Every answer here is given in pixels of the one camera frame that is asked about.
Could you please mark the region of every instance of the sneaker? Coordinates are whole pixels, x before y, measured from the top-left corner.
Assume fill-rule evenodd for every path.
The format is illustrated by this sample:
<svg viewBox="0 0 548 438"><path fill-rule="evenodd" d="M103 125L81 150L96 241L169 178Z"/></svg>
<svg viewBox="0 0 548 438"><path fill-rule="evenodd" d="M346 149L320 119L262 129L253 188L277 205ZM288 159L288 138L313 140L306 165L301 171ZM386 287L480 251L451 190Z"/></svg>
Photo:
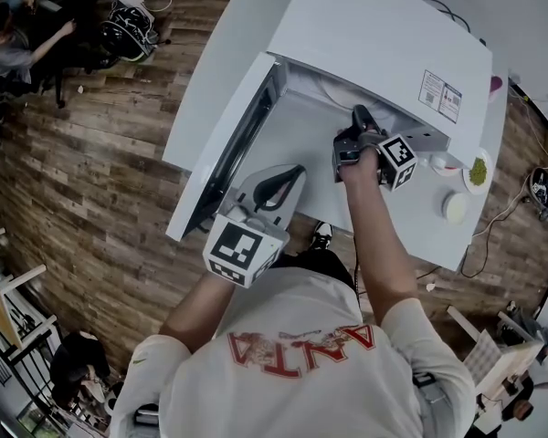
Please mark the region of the sneaker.
<svg viewBox="0 0 548 438"><path fill-rule="evenodd" d="M309 250L326 250L329 248L332 239L332 225L319 222L314 228L312 242Z"/></svg>

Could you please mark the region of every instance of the green food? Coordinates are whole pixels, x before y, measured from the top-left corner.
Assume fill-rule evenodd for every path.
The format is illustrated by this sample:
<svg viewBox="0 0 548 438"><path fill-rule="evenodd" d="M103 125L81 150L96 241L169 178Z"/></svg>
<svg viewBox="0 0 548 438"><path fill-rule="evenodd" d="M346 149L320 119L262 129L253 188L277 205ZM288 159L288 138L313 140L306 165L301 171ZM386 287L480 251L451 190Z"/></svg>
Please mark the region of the green food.
<svg viewBox="0 0 548 438"><path fill-rule="evenodd" d="M485 161L480 158L475 160L473 168L469 171L469 178L471 183L477 186L485 183L485 179L487 178L487 167L485 166Z"/></svg>

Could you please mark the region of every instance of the sticker label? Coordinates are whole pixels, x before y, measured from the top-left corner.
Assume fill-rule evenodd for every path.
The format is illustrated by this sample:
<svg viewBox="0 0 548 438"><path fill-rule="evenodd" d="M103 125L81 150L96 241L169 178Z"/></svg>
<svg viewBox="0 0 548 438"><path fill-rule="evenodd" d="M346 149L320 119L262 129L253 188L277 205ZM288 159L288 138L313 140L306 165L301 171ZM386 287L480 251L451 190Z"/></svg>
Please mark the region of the sticker label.
<svg viewBox="0 0 548 438"><path fill-rule="evenodd" d="M463 95L438 76L426 70L418 100L453 123L457 123Z"/></svg>

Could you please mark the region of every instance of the white t-shirt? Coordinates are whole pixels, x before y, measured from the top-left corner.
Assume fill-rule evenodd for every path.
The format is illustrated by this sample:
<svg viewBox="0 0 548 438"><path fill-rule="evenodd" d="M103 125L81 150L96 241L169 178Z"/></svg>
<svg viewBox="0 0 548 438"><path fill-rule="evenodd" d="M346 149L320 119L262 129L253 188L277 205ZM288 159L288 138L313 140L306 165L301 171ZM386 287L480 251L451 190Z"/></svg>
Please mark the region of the white t-shirt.
<svg viewBox="0 0 548 438"><path fill-rule="evenodd" d="M236 291L216 337L194 355L166 336L136 348L111 438L130 435L133 412L150 402L163 437L421 437L413 372L437 378L464 436L473 381L418 300L368 326L344 283L270 269Z"/></svg>

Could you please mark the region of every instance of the black bag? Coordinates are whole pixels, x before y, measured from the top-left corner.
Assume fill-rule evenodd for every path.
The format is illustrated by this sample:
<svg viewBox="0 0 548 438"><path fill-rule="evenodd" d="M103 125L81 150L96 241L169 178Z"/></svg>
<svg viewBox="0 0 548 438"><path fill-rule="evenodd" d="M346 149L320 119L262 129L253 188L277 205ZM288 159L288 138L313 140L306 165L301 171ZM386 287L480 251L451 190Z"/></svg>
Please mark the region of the black bag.
<svg viewBox="0 0 548 438"><path fill-rule="evenodd" d="M128 61L137 61L152 54L158 44L153 22L140 9L118 5L101 23L101 44L111 54Z"/></svg>

